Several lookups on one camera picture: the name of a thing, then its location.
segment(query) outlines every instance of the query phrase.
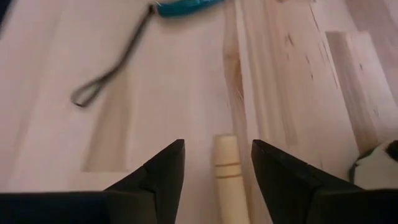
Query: light wood table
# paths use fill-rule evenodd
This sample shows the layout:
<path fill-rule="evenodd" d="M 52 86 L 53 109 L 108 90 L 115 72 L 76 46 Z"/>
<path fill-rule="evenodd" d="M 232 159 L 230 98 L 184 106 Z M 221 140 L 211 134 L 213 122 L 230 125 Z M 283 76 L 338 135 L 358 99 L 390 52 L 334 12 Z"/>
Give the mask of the light wood table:
<path fill-rule="evenodd" d="M 0 39 L 3 192 L 101 190 L 184 138 L 177 223 L 219 223 L 213 137 L 235 133 L 252 223 L 264 223 L 252 139 L 346 178 L 359 152 L 396 138 L 393 0 L 236 0 L 154 18 L 124 71 L 79 110 L 70 93 L 112 66 L 147 3 L 12 5 Z"/>

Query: wooden dowel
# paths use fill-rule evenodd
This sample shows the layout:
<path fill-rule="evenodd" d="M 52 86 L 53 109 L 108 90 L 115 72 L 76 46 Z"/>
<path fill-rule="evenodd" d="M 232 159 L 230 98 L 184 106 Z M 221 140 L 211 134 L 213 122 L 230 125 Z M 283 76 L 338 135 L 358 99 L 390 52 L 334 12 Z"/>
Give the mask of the wooden dowel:
<path fill-rule="evenodd" d="M 236 136 L 215 137 L 215 170 L 222 224 L 250 224 Z"/>

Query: black cord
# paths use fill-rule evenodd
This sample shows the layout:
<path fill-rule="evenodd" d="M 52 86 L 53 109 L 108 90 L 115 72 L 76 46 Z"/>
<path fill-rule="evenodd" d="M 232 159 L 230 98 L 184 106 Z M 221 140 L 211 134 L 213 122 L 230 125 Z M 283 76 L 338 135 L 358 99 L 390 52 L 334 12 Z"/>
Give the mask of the black cord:
<path fill-rule="evenodd" d="M 131 52 L 136 48 L 137 43 L 139 42 L 144 32 L 144 29 L 149 22 L 149 19 L 154 14 L 155 8 L 153 5 L 150 4 L 147 8 L 147 12 L 142 17 L 140 23 L 138 23 L 132 39 L 129 45 L 126 47 L 124 53 L 122 54 L 119 62 L 110 71 L 75 90 L 70 97 L 70 100 L 73 104 L 85 108 L 94 101 L 94 99 L 98 96 L 98 94 L 105 87 L 105 85 L 108 84 L 112 80 L 112 78 L 114 78 L 118 74 L 120 69 L 122 69 L 123 66 L 126 64 Z"/>

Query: wooden plank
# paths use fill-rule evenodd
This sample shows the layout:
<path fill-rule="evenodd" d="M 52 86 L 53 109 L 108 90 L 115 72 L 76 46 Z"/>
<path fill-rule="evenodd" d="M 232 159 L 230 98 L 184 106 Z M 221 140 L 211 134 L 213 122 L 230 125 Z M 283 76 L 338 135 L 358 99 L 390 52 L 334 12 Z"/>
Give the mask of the wooden plank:
<path fill-rule="evenodd" d="M 113 181 L 122 169 L 137 169 L 184 138 L 187 166 L 177 223 L 218 223 L 212 140 L 216 134 L 233 132 L 224 77 L 222 4 L 183 19 L 154 18 L 125 77 L 117 77 L 87 110 L 69 101 L 76 87 L 114 63 L 146 3 L 65 3 L 54 36 L 41 43 L 49 48 L 40 70 L 43 79 L 6 190 L 102 189 L 107 184 L 102 180 Z M 127 87 L 122 82 L 126 77 Z M 118 98 L 123 93 L 128 97 Z M 128 119 L 120 118 L 126 123 L 117 124 L 115 116 L 126 115 L 118 110 L 123 103 L 130 112 Z M 117 146 L 112 136 L 103 138 L 109 137 L 107 128 L 125 134 L 125 145 Z"/>
<path fill-rule="evenodd" d="M 248 198 L 249 207 L 251 207 L 251 186 L 256 184 L 256 182 L 251 178 L 253 173 L 250 156 L 251 142 L 247 134 L 244 84 L 241 72 L 241 57 L 236 23 L 236 3 L 226 2 L 225 6 L 223 47 L 224 76 L 232 114 L 233 133 L 238 138 L 246 196 Z"/>
<path fill-rule="evenodd" d="M 327 43 L 310 5 L 275 1 L 243 5 L 261 137 L 346 177 L 358 152 Z"/>
<path fill-rule="evenodd" d="M 398 26 L 386 3 L 378 0 L 346 0 L 348 9 L 359 30 L 372 36 L 381 66 L 391 93 L 398 102 Z"/>
<path fill-rule="evenodd" d="M 11 4 L 0 36 L 0 189 L 5 190 L 26 135 L 34 101 L 66 1 L 20 0 Z"/>
<path fill-rule="evenodd" d="M 231 106 L 233 112 L 234 132 L 238 137 L 239 147 L 241 150 L 242 171 L 244 174 L 244 184 L 251 223 L 269 223 L 271 222 L 271 217 L 267 212 L 267 207 L 258 186 L 255 173 L 253 172 L 251 161 L 252 140 L 259 139 L 260 137 L 259 126 L 256 119 L 257 111 L 255 110 L 254 90 L 252 87 L 253 82 L 252 77 L 248 75 L 250 74 L 251 68 L 249 66 L 249 55 L 246 50 L 248 47 L 246 41 L 247 35 L 240 1 L 236 1 L 235 10 L 235 13 L 230 12 L 230 14 L 236 16 L 235 29 L 237 30 L 234 30 L 234 32 L 239 40 L 239 50 L 233 50 L 232 52 L 239 53 L 238 62 L 240 71 L 229 74 L 225 73 L 226 82 L 229 90 L 229 100 L 233 101 L 235 104 L 235 106 Z M 243 94 L 238 94 L 239 89 L 243 90 Z"/>
<path fill-rule="evenodd" d="M 398 108 L 368 32 L 329 32 L 329 45 L 360 152 L 398 133 Z"/>

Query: teal object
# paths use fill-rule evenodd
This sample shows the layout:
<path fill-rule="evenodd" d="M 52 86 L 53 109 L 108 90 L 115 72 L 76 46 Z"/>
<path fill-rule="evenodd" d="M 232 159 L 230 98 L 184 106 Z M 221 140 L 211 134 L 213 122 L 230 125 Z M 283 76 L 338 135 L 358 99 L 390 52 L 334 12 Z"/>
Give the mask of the teal object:
<path fill-rule="evenodd" d="M 179 17 L 193 14 L 224 0 L 179 0 L 154 4 L 161 17 Z"/>

